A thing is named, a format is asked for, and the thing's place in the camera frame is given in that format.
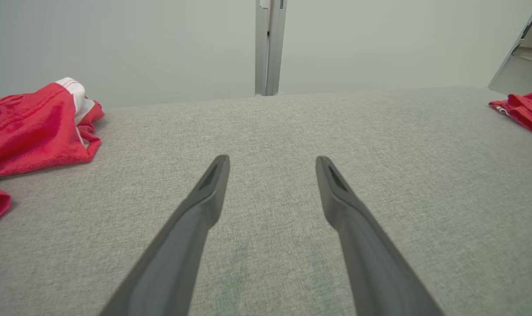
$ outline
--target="fabric texture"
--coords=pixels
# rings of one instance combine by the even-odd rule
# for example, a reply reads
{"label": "fabric texture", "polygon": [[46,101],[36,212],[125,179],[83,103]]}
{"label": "fabric texture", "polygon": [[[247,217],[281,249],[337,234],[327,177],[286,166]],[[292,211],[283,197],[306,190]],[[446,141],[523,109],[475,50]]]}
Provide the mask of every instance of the fabric texture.
{"label": "fabric texture", "polygon": [[0,178],[0,315],[97,315],[218,154],[194,316],[354,315],[332,159],[448,316],[532,315],[532,134],[432,88],[111,108],[92,162]]}
{"label": "fabric texture", "polygon": [[[89,162],[100,145],[93,122],[104,115],[98,102],[71,78],[34,93],[0,99],[0,176]],[[11,201],[0,192],[0,216]]]}
{"label": "fabric texture", "polygon": [[525,96],[510,94],[507,100],[493,101],[489,105],[532,132],[532,92]]}

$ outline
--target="gray fabric surface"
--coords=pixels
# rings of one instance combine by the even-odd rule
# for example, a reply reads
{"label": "gray fabric surface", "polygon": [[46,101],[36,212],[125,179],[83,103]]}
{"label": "gray fabric surface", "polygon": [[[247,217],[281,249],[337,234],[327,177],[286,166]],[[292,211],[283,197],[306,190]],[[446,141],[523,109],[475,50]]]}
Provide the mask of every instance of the gray fabric surface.
{"label": "gray fabric surface", "polygon": [[95,315],[218,154],[191,315],[352,315],[316,186],[330,156],[447,315],[532,315],[532,134],[488,90],[112,109],[89,164],[0,179],[0,315]]}

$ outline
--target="white stripe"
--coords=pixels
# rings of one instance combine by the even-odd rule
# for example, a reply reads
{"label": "white stripe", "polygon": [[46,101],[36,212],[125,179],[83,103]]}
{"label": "white stripe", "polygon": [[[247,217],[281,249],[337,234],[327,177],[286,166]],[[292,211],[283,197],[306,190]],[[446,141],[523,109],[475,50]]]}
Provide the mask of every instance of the white stripe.
{"label": "white stripe", "polygon": [[504,113],[504,114],[506,114],[507,116],[509,116],[509,115],[508,115],[508,112],[505,110],[505,108],[503,108],[503,107],[501,107],[501,106],[497,106],[496,109],[498,110],[498,112],[500,112],[500,113]]}
{"label": "white stripe", "polygon": [[[73,103],[75,105],[76,126],[90,112],[95,103],[93,100],[85,98],[85,88],[77,80],[67,77],[61,80],[57,80],[55,83],[65,88],[73,96]],[[81,140],[81,143],[83,144],[83,146],[85,146],[85,148],[87,148],[89,146],[89,142],[81,138],[81,134],[79,133],[78,128],[76,130],[77,135]]]}

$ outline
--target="gray fabric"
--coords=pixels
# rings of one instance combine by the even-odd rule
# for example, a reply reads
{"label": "gray fabric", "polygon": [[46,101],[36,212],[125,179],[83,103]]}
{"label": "gray fabric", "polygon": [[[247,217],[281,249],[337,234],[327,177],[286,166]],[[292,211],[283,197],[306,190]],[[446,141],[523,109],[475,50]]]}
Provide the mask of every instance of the gray fabric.
{"label": "gray fabric", "polygon": [[192,315],[352,315],[316,186],[330,156],[447,315],[532,315],[532,134],[432,88],[112,109],[89,164],[0,179],[0,315],[95,315],[218,154]]}

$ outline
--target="red towel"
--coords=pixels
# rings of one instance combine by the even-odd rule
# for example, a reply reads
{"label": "red towel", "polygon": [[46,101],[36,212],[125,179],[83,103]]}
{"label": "red towel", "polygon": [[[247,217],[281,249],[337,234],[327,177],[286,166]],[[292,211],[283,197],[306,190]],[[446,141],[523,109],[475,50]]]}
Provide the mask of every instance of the red towel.
{"label": "red towel", "polygon": [[532,92],[525,96],[510,94],[508,100],[493,101],[489,103],[489,106],[510,116],[521,126],[532,131]]}
{"label": "red towel", "polygon": [[[0,176],[91,161],[100,145],[92,123],[103,115],[71,78],[1,98]],[[10,204],[11,196],[0,190],[0,216]]]}

